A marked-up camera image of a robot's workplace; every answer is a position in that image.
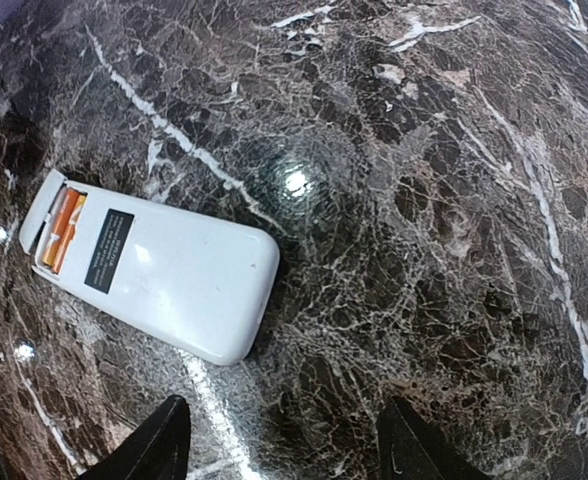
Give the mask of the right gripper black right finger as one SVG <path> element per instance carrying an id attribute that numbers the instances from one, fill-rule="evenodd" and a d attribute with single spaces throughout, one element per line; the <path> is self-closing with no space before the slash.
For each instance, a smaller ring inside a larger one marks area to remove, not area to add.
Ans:
<path id="1" fill-rule="evenodd" d="M 400 397 L 376 420 L 381 479 L 488 479 Z"/>

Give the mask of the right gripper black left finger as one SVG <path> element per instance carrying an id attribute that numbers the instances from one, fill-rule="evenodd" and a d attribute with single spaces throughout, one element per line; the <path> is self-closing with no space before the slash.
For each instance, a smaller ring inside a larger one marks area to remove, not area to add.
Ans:
<path id="1" fill-rule="evenodd" d="M 184 480 L 190 444 L 189 405 L 184 397 L 171 395 L 116 450 L 81 478 Z"/>

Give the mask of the white remote control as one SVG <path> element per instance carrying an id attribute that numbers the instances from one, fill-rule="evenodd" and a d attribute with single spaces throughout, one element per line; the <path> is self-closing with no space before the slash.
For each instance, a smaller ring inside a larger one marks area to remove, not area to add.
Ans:
<path id="1" fill-rule="evenodd" d="M 87 198 L 55 275 L 41 257 L 66 187 Z M 19 241 L 44 279 L 216 365 L 250 352 L 280 261 L 263 230 L 72 181 L 57 170 L 36 194 Z"/>

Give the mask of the orange battery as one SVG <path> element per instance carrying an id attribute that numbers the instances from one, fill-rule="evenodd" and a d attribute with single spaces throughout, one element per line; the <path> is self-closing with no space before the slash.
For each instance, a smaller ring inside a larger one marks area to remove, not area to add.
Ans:
<path id="1" fill-rule="evenodd" d="M 67 188 L 69 187 L 66 187 L 61 191 L 60 198 L 55 203 L 53 221 L 59 209 L 62 197 L 64 196 L 64 192 Z M 71 215 L 69 217 L 69 220 L 67 222 L 67 225 L 63 231 L 63 234 L 60 238 L 57 238 L 56 236 L 52 235 L 51 225 L 51 228 L 46 238 L 45 248 L 41 257 L 42 263 L 55 275 L 58 275 L 62 269 L 65 255 L 67 253 L 70 243 L 74 238 L 76 226 L 87 198 L 87 195 L 85 193 L 81 193 L 75 189 L 72 190 L 74 190 L 77 193 L 77 198 Z"/>
<path id="2" fill-rule="evenodd" d="M 52 223 L 51 234 L 60 238 L 63 234 L 63 231 L 67 225 L 71 212 L 73 210 L 74 204 L 76 202 L 77 193 L 67 188 L 64 192 L 64 196 L 62 197 L 62 201 L 60 202 L 59 209 L 57 211 L 56 216 L 54 217 L 54 221 Z"/>

